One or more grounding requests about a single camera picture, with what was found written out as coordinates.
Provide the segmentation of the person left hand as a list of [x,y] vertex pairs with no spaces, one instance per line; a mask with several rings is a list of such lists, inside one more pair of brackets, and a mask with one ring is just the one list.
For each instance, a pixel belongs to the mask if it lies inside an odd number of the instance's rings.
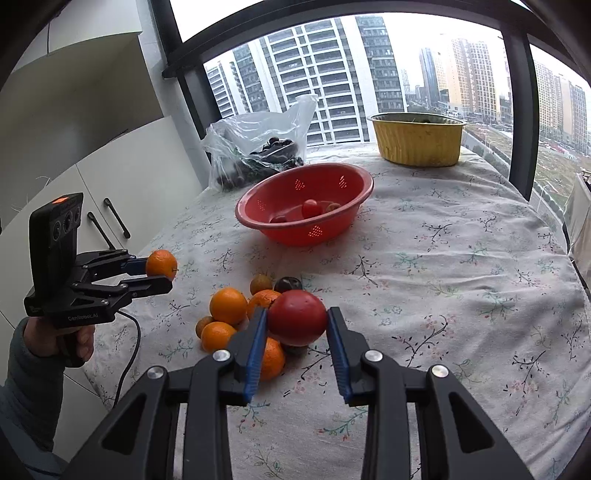
[[57,330],[41,318],[29,317],[24,328],[23,339],[32,354],[47,357],[60,352],[59,337],[72,335],[75,339],[76,356],[82,362],[87,362],[94,351],[94,333],[94,325]]

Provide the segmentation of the person forearm grey sleeve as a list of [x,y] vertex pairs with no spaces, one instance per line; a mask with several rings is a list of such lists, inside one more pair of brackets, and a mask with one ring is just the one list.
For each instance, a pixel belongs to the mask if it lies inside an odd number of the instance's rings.
[[64,365],[58,354],[38,357],[28,350],[27,319],[14,330],[1,386],[1,477],[58,479],[67,466],[53,453]]

